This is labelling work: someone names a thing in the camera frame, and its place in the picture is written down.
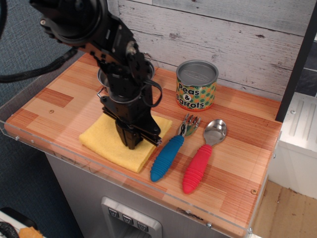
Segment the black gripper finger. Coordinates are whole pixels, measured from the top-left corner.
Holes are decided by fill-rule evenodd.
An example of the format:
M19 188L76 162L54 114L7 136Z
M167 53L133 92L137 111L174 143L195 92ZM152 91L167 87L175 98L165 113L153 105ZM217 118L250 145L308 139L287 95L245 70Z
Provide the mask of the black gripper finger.
M127 144L127 140L126 140L126 125L124 123L122 123L120 120L116 120L115 121L115 125L116 125L116 130L120 136L120 139L122 141L122 143L125 145L125 146L128 146Z
M133 130L126 131L126 143L130 150L134 150L142 140L143 138L139 132Z

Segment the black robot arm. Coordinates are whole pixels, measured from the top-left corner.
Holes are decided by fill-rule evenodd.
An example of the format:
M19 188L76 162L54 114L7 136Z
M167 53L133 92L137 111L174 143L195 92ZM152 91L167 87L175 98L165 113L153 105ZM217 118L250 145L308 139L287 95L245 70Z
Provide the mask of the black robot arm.
M154 67L139 51L133 33L108 10L105 0L32 0L45 32L58 42L90 54L105 74L108 94L103 112L113 118L125 146L147 140L161 143L160 127L151 115Z

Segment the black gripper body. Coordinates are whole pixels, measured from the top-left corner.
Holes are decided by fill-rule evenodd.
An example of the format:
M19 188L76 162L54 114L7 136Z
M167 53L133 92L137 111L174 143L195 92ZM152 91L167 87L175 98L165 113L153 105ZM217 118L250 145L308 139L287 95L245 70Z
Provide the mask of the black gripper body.
M153 94L150 85L145 87L140 97L131 101L115 101L109 95L100 96L100 101L104 105L103 112L124 123L126 131L139 132L143 140L155 146L161 144L161 129L151 115Z

